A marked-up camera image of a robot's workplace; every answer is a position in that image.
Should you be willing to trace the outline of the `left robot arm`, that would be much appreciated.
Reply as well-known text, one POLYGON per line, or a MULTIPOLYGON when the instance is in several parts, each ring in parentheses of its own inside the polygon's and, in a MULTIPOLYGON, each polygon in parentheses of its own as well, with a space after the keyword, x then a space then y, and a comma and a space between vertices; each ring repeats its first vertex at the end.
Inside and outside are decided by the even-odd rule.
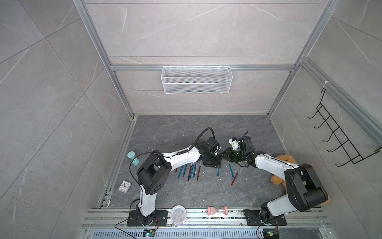
POLYGON ((141 189, 139 213, 145 218, 155 214, 157 193, 164 187, 173 170, 186 164, 204 161, 218 166, 219 151, 220 144, 210 137, 206 141, 194 143, 175 152, 161 153, 158 150, 151 152, 136 173, 141 189))

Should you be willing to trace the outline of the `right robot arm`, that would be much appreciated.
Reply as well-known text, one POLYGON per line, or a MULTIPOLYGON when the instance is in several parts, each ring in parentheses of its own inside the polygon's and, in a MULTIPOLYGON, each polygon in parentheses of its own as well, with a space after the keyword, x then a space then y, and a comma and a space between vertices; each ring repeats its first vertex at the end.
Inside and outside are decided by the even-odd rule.
POLYGON ((259 213, 262 222, 295 211, 305 212, 328 201, 329 196, 311 165, 282 161, 256 150, 248 136, 234 137, 229 144, 231 147, 219 154, 221 158, 265 170, 286 183, 285 195, 262 204, 259 213))

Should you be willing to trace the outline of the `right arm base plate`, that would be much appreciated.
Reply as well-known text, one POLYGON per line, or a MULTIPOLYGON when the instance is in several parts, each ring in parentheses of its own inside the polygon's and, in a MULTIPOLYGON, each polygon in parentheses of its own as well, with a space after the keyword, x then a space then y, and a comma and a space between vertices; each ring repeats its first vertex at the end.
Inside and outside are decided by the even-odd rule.
POLYGON ((272 216, 264 210, 243 210, 244 217, 248 226, 286 226, 287 222, 284 215, 272 216))

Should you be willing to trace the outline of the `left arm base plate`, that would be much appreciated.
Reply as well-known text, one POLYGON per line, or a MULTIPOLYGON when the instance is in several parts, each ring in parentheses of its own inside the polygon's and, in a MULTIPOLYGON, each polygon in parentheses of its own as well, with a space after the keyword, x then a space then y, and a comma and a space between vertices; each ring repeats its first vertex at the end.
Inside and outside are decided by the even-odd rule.
POLYGON ((167 210, 155 210, 152 214, 144 217, 141 212, 131 211, 129 214, 126 225, 128 227, 138 227, 138 226, 156 226, 164 227, 167 225, 168 211, 167 210))

